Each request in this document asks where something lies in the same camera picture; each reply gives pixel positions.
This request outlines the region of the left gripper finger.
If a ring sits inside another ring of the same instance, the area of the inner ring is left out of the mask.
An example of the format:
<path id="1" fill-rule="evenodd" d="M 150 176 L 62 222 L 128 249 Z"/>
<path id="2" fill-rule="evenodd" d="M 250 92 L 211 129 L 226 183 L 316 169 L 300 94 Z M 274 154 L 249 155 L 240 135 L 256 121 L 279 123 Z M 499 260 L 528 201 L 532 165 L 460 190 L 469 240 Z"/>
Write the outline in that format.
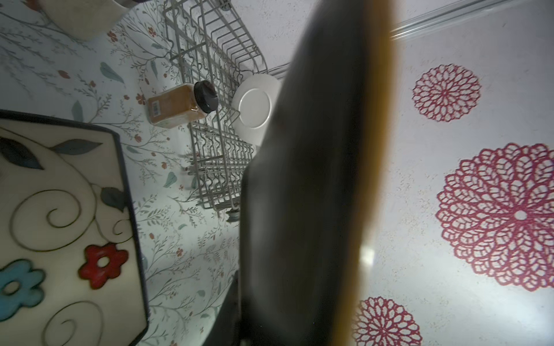
<path id="1" fill-rule="evenodd" d="M 240 344 L 239 272 L 226 294 L 215 323 L 203 346 L 237 346 Z"/>

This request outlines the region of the black square plate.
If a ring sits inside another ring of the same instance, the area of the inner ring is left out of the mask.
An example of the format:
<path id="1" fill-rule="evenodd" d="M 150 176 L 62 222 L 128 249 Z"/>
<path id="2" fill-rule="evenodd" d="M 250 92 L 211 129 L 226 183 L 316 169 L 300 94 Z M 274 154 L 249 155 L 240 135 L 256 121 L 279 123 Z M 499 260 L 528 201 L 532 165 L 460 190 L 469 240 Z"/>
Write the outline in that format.
<path id="1" fill-rule="evenodd" d="M 137 345 L 149 328 L 119 135 L 1 112 L 1 344 Z"/>
<path id="2" fill-rule="evenodd" d="M 344 345 L 385 155 L 389 1 L 322 1 L 245 171 L 241 317 L 251 345 Z"/>

